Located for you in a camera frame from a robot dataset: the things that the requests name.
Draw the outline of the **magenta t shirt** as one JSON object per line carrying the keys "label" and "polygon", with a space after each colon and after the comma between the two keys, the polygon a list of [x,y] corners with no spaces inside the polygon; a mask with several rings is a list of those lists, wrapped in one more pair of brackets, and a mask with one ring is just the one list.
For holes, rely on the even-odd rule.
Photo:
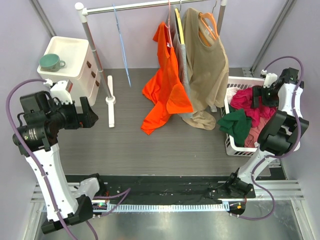
{"label": "magenta t shirt", "polygon": [[269,107],[262,104],[262,97],[258,98],[259,107],[252,108],[253,88],[249,87],[236,92],[230,101],[230,106],[236,110],[243,109],[247,117],[251,118],[253,128],[260,124],[260,118],[269,120],[277,111],[276,107]]}

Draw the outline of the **light blue wire hanger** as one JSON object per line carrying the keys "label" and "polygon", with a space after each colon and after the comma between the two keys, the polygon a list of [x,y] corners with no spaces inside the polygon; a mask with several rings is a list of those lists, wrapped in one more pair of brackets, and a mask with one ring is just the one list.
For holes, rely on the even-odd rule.
{"label": "light blue wire hanger", "polygon": [[123,65],[124,65],[124,69],[125,69],[125,73],[126,73],[126,77],[127,77],[127,81],[128,81],[129,87],[131,88],[132,87],[132,83],[131,83],[131,78],[130,78],[130,74],[129,74],[127,58],[126,58],[125,45],[124,45],[124,41],[123,41],[123,37],[122,37],[122,33],[121,33],[121,28],[120,28],[120,25],[119,25],[119,19],[118,19],[118,15],[117,15],[117,10],[116,10],[115,4],[112,4],[112,7],[113,7],[113,12],[114,12],[115,20],[116,20],[117,31],[118,31],[118,35],[119,35],[119,39],[120,39],[120,44],[121,44]]}

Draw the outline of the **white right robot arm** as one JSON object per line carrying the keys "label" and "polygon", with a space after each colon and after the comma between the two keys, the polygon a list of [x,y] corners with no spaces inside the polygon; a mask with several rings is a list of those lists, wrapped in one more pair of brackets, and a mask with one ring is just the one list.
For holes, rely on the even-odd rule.
{"label": "white right robot arm", "polygon": [[251,108],[275,107],[276,112],[266,123],[257,138],[257,150],[246,162],[231,174],[226,193],[232,198],[245,198],[256,186],[260,172],[271,162],[299,149],[300,139],[309,127],[300,111],[300,97],[304,82],[302,70],[286,68],[279,77],[264,86],[252,88]]}

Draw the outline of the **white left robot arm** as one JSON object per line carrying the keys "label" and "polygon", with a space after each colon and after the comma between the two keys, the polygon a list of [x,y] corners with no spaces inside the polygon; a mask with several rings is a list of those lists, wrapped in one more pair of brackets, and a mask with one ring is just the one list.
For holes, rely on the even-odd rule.
{"label": "white left robot arm", "polygon": [[47,91],[22,96],[20,103],[26,124],[17,128],[12,140],[33,169],[46,204],[42,232],[49,234],[89,220],[93,198],[102,199],[107,188],[95,173],[71,191],[61,164],[58,132],[91,128],[99,117],[86,97],[80,97],[82,113],[77,113],[74,103],[63,103]]}

